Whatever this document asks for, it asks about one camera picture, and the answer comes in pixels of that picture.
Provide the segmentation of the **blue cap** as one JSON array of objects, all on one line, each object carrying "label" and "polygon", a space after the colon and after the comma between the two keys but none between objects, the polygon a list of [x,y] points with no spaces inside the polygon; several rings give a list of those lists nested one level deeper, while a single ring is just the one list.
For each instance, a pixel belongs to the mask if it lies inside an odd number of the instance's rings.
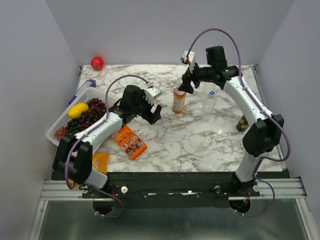
[{"label": "blue cap", "polygon": [[209,98],[212,98],[212,97],[214,97],[216,95],[216,92],[215,91],[210,91],[209,93],[208,93],[208,97]]}]

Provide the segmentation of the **clear bottle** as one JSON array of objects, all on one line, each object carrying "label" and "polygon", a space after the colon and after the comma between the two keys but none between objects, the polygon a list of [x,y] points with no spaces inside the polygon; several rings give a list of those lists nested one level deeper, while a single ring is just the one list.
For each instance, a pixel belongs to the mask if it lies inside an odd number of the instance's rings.
[{"label": "clear bottle", "polygon": [[204,98],[204,100],[202,102],[202,113],[203,114],[211,114],[216,106],[216,102],[217,102],[216,92],[215,92],[214,97],[208,97],[208,94],[206,95],[206,97]]}]

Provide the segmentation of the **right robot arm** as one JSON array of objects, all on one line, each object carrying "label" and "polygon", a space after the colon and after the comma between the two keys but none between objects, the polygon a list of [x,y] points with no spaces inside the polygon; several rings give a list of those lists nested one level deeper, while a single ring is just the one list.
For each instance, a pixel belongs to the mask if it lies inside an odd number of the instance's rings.
[{"label": "right robot arm", "polygon": [[241,110],[248,123],[248,130],[242,139],[245,153],[230,182],[230,191],[241,196],[255,184],[255,174],[267,157],[266,154],[280,143],[284,118],[262,105],[249,88],[239,67],[227,64],[222,46],[207,48],[206,57],[208,66],[199,67],[194,52],[183,52],[180,60],[187,65],[187,70],[182,75],[178,89],[192,94],[201,82],[213,83],[225,91]]}]

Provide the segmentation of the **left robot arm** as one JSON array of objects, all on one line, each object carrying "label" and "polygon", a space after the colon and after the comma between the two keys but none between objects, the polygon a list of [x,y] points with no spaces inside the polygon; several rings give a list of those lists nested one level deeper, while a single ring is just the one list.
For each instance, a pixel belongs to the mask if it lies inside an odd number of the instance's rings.
[{"label": "left robot arm", "polygon": [[160,120],[162,106],[157,105],[155,111],[152,108],[161,94],[161,90],[150,83],[146,89],[127,85],[122,97],[111,101],[113,105],[107,108],[107,116],[75,135],[66,134],[60,139],[53,160],[53,171],[76,184],[93,186],[93,191],[99,197],[107,197],[111,185],[105,173],[94,169],[93,152],[135,117],[142,117],[151,125]]}]

